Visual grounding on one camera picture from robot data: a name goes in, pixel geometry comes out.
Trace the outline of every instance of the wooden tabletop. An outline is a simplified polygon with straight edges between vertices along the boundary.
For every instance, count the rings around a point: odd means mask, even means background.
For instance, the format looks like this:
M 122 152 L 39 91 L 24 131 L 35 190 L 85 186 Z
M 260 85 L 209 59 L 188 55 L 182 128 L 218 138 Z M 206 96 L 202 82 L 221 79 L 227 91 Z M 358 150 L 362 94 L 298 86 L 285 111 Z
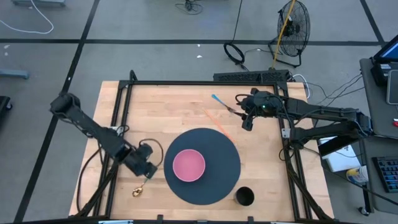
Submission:
M 94 115 L 94 120 L 102 126 L 109 126 L 111 122 L 117 87 L 118 82 L 102 84 Z M 282 149 L 278 120 L 256 118 L 253 130 L 245 131 L 241 128 L 241 119 L 229 113 L 211 97 L 216 94 L 227 105 L 241 111 L 235 105 L 234 96 L 239 93 L 248 94 L 252 87 L 254 86 L 134 85 L 127 117 L 130 127 L 125 134 L 127 141 L 138 145 L 141 139 L 154 138 L 160 141 L 166 151 L 179 134 L 190 129 L 211 128 L 220 131 L 204 112 L 203 109 L 206 109 L 233 138 L 241 159 L 241 175 L 234 189 L 223 200 L 211 205 L 193 205 L 171 191 L 165 180 L 163 166 L 146 183 L 142 195 L 133 197 L 132 191 L 141 185 L 144 178 L 136 177 L 122 165 L 116 182 L 111 218 L 155 220 L 161 214 L 165 220 L 243 221 L 248 216 L 253 216 L 256 221 L 294 221 L 286 166 L 278 158 Z M 302 83 L 288 83 L 288 87 L 290 97 L 306 100 Z M 273 92 L 272 87 L 268 86 L 256 88 Z M 304 119 L 298 126 L 311 128 L 312 122 Z M 156 164 L 160 160 L 159 148 L 149 144 L 154 150 L 150 161 Z M 306 147 L 318 150 L 315 141 L 310 141 Z M 96 140 L 89 139 L 82 165 L 97 148 Z M 301 155 L 308 191 L 325 213 L 333 217 L 319 156 L 309 151 L 301 151 Z M 100 172 L 101 163 L 97 156 L 89 163 L 82 178 L 81 206 L 96 190 Z M 242 186 L 254 191 L 256 199 L 251 206 L 243 207 L 233 200 L 233 194 Z M 107 194 L 108 191 L 105 190 L 102 213 Z M 302 202 L 301 194 L 298 194 L 298 199 Z M 76 214 L 76 193 L 70 214 Z M 305 216 L 302 203 L 300 214 L 301 217 Z

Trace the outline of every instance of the round black board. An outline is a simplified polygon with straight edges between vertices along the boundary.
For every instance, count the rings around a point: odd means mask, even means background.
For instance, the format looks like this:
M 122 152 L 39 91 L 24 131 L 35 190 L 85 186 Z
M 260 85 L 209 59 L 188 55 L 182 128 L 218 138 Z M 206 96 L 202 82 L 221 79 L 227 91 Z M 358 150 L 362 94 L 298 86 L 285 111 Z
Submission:
M 173 171 L 174 157 L 184 149 L 194 149 L 205 158 L 205 172 L 194 182 L 180 180 Z M 241 174 L 241 161 L 224 134 L 208 128 L 192 129 L 171 143 L 164 159 L 164 174 L 169 187 L 182 200 L 209 205 L 232 191 Z

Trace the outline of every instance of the black keyboard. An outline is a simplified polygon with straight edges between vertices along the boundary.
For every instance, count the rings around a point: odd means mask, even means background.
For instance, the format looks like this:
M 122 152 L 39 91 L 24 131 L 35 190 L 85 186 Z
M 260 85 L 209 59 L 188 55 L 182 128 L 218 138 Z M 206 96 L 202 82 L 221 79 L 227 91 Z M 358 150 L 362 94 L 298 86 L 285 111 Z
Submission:
M 274 83 L 286 82 L 289 78 L 288 70 L 215 73 L 213 75 L 213 80 L 220 82 Z
M 384 190 L 388 193 L 398 192 L 398 156 L 373 157 Z

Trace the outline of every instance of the computer monitor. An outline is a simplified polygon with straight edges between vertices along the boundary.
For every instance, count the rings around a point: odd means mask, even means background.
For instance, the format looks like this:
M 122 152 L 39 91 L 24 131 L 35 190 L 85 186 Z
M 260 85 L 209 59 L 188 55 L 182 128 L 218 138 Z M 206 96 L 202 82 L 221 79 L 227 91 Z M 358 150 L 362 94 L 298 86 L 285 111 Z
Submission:
M 398 62 L 398 35 L 386 44 L 373 59 L 377 63 Z

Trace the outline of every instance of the blue marker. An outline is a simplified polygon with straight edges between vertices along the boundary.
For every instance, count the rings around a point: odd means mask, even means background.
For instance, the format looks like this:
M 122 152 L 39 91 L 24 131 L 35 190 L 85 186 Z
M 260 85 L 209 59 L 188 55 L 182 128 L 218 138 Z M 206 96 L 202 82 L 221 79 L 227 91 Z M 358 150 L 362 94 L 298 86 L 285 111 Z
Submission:
M 219 101 L 219 103 L 221 103 L 222 105 L 227 106 L 227 105 L 225 105 L 225 103 L 223 103 L 215 94 L 212 94 L 211 97 L 213 97 L 216 101 Z

